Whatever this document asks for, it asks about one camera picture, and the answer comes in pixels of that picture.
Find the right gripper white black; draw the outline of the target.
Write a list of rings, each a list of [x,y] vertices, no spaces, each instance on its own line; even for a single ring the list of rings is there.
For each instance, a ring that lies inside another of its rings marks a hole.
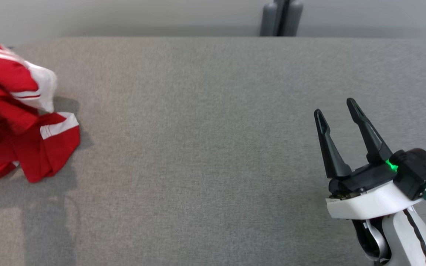
[[[330,136],[330,126],[320,109],[314,111],[318,141],[331,196],[326,199],[328,213],[335,219],[373,219],[397,213],[422,201],[410,200],[393,179],[397,169],[387,161],[392,152],[353,98],[346,100],[350,115],[360,129],[370,164],[351,170]]]

